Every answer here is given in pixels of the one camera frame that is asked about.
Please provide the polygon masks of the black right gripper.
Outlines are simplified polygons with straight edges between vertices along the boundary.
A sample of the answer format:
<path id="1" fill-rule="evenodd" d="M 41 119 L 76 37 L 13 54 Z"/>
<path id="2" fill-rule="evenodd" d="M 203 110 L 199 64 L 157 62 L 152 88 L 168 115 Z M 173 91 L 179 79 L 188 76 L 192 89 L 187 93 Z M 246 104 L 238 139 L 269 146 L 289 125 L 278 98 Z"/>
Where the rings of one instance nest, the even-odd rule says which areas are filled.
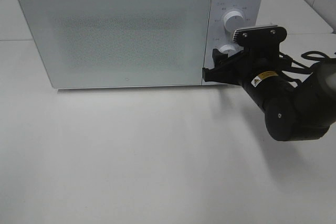
<path id="1" fill-rule="evenodd" d="M 280 71 L 281 42 L 283 39 L 237 39 L 244 49 L 230 57 L 215 48 L 214 68 L 202 68 L 202 78 L 205 82 L 230 82 L 242 87 L 285 87 Z"/>

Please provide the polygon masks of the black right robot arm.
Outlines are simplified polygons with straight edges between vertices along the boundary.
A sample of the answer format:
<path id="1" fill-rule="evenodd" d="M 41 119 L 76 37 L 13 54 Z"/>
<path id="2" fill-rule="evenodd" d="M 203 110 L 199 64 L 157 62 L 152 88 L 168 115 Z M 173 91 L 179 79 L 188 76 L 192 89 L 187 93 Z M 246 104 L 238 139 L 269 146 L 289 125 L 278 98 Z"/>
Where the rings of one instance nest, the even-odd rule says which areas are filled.
<path id="1" fill-rule="evenodd" d="M 203 68 L 206 82 L 241 86 L 264 113 L 269 135 L 276 141 L 316 140 L 335 122 L 335 59 L 319 51 L 302 57 L 307 67 L 279 50 L 279 44 L 245 46 L 231 57 L 215 57 Z"/>

